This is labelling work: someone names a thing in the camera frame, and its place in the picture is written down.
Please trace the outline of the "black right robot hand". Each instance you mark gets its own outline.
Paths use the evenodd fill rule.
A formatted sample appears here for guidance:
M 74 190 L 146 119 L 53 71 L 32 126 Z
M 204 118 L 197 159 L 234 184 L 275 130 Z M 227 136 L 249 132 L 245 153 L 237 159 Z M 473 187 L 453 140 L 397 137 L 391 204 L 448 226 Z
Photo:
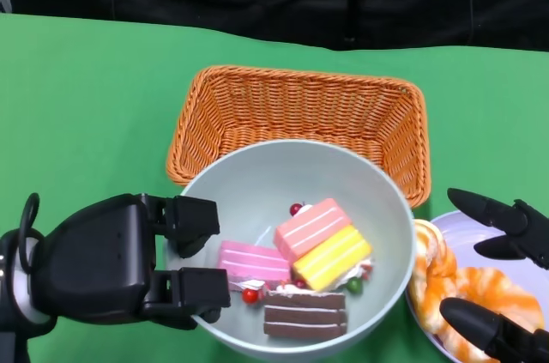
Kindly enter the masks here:
M 516 261 L 530 259 L 537 267 L 548 269 L 548 218 L 523 200 L 512 205 L 501 203 L 472 191 L 447 190 L 448 199 L 464 215 L 502 235 L 474 245 L 482 257 Z M 439 306 L 449 326 L 469 344 L 501 362 L 547 362 L 548 332 L 529 331 L 502 312 L 458 297 L 444 299 Z

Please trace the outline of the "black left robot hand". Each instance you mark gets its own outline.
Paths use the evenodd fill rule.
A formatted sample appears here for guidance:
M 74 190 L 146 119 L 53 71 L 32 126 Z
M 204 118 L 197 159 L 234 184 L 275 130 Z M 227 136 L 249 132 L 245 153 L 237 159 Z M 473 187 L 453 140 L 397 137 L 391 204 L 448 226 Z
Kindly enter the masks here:
M 195 317 L 214 323 L 230 306 L 225 270 L 156 268 L 156 237 L 187 258 L 219 234 L 215 202 L 122 194 L 77 211 L 46 236 L 32 229 L 38 206 L 32 194 L 17 253 L 35 310 L 87 324 L 150 321 L 192 330 Z

